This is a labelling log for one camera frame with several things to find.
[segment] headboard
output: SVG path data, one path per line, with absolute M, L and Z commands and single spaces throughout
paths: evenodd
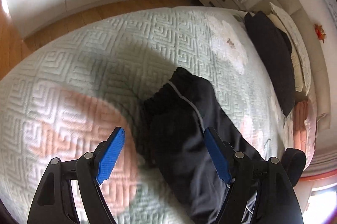
M 272 12 L 270 2 L 284 9 L 291 16 L 302 35 L 308 52 L 311 75 L 315 85 L 317 115 L 319 119 L 318 129 L 320 131 L 329 129 L 331 121 L 331 100 L 328 71 L 314 25 L 299 0 L 262 0 L 254 5 L 250 11 L 257 12 L 261 10 L 265 14 L 270 14 Z

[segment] wooden floor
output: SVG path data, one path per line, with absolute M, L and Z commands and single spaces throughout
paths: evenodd
M 21 60 L 52 40 L 111 16 L 159 7 L 191 6 L 194 0 L 129 0 L 106 4 L 68 16 L 22 40 L 0 6 L 0 80 Z

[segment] folded cloth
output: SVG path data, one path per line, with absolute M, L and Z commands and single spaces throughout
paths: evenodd
M 305 120 L 308 118 L 308 102 L 301 101 L 294 108 L 294 148 L 306 152 L 307 130 Z
M 181 67 L 144 101 L 144 113 L 153 159 L 174 195 L 196 224 L 213 223 L 228 189 L 204 144 L 204 129 L 213 127 L 223 141 L 252 160 L 262 157 L 221 109 L 212 84 Z M 242 223 L 250 222 L 256 189 L 255 183 Z

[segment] white pillow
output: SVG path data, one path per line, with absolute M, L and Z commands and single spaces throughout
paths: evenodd
M 298 56 L 300 58 L 301 67 L 302 67 L 302 73 L 304 78 L 304 86 L 305 86 L 305 94 L 307 95 L 310 89 L 311 84 L 311 69 L 310 69 L 310 61 L 307 49 L 304 45 L 303 38 L 297 29 L 296 24 L 294 23 L 293 19 L 289 14 L 284 11 L 282 8 L 277 7 L 276 5 L 272 4 L 270 2 L 270 6 L 272 8 L 273 13 L 278 16 L 280 21 L 282 21 L 284 27 L 287 29 L 287 32 L 289 33 L 296 51 L 298 53 Z

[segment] maze pattern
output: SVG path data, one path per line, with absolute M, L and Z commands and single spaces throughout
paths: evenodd
M 243 75 L 214 53 L 209 16 L 230 23 L 240 38 L 248 56 Z M 78 158 L 119 125 L 127 128 L 128 148 L 114 170 L 115 182 L 102 187 L 118 223 L 189 223 L 159 170 L 136 154 L 147 156 L 139 100 L 158 91 L 178 66 L 213 84 L 238 128 L 249 116 L 254 131 L 263 132 L 266 157 L 276 156 L 283 121 L 270 105 L 271 82 L 229 11 L 177 7 L 129 13 L 56 39 L 0 81 L 0 198 L 12 216 L 26 223 L 51 158 Z M 85 222 L 76 187 L 74 194 Z

